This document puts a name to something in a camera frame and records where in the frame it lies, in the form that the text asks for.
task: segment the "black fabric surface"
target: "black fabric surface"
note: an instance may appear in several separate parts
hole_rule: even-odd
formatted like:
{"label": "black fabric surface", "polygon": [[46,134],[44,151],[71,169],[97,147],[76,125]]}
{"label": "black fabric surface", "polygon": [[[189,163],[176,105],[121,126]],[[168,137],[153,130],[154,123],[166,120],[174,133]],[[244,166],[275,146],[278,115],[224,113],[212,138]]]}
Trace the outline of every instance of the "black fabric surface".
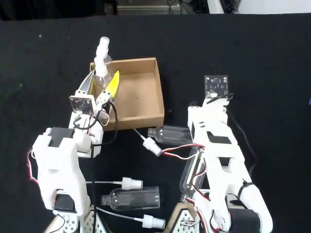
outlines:
{"label": "black fabric surface", "polygon": [[[253,181],[271,212],[274,232],[309,232],[304,219],[310,207],[310,20],[311,15],[194,15],[1,22],[1,231],[39,233],[52,220],[39,188],[28,181],[26,152],[47,127],[68,126],[68,96],[88,74],[99,38],[105,35],[115,60],[157,58],[165,124],[186,126],[188,104],[203,102],[205,74],[229,75],[235,94],[229,109],[258,155]],[[249,166],[252,159],[243,136],[229,125]],[[159,186],[159,210],[124,214],[169,220],[180,198],[185,162],[156,158],[141,144],[135,132],[121,131],[116,143],[102,148],[96,158],[96,179],[125,176]],[[79,162],[90,180],[90,160]],[[96,201],[112,188],[96,186]],[[148,232],[139,222],[100,217],[116,233]]]}

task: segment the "white robotic arm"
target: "white robotic arm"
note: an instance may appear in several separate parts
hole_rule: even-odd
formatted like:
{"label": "white robotic arm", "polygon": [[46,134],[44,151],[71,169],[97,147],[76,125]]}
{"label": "white robotic arm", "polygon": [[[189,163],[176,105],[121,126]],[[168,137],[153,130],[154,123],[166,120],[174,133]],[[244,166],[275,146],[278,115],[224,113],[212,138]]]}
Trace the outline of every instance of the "white robotic arm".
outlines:
{"label": "white robotic arm", "polygon": [[[188,127],[193,142],[205,147],[201,158],[206,163],[210,187],[210,201],[197,192],[194,194],[195,207],[202,213],[207,232],[243,233],[241,229],[251,229],[270,233],[271,215],[259,189],[252,183],[243,153],[227,126],[228,104],[226,94],[216,99],[206,98],[202,107],[188,108]],[[228,208],[225,201],[228,194],[235,195],[247,209]]]}

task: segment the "open cardboard box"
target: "open cardboard box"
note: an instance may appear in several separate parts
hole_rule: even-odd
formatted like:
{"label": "open cardboard box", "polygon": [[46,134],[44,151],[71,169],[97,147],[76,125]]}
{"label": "open cardboard box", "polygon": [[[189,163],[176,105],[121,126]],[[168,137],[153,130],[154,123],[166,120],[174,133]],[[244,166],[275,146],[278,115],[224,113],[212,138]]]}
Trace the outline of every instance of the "open cardboard box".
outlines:
{"label": "open cardboard box", "polygon": [[[163,125],[164,105],[156,58],[113,61],[109,67],[120,71],[120,86],[115,106],[118,112],[118,129],[134,129]],[[114,130],[115,117],[104,128]]]}

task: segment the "clear plastic bottle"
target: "clear plastic bottle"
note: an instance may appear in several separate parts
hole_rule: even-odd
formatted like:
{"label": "clear plastic bottle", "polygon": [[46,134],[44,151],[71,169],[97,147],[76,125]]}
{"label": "clear plastic bottle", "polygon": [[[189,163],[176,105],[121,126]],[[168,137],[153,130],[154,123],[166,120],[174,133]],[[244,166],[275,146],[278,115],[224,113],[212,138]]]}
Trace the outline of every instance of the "clear plastic bottle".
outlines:
{"label": "clear plastic bottle", "polygon": [[159,143],[169,145],[184,145],[192,143],[189,128],[177,126],[158,126],[148,129],[148,137],[154,137]]}
{"label": "clear plastic bottle", "polygon": [[102,37],[96,50],[95,62],[95,94],[99,96],[109,85],[113,78],[109,66],[112,62],[111,57],[108,55],[109,38]]}
{"label": "clear plastic bottle", "polygon": [[106,90],[113,77],[100,57],[95,57],[94,62],[96,71],[94,79],[95,94],[99,96],[102,91]]}
{"label": "clear plastic bottle", "polygon": [[[191,185],[191,179],[195,174],[202,171],[202,169],[204,168],[204,164],[201,160],[201,153],[198,150],[199,149],[196,147],[193,147],[191,149],[189,156],[192,156],[194,154],[197,155],[187,160],[183,174],[181,176],[179,182],[179,190],[182,193],[181,201],[185,201],[186,197],[192,197],[192,195],[194,194],[194,189]],[[193,184],[196,188],[201,188],[204,177],[205,176],[203,175],[194,178]]]}
{"label": "clear plastic bottle", "polygon": [[144,187],[141,190],[111,191],[102,196],[102,205],[109,205],[113,210],[146,210],[160,208],[159,187]]}

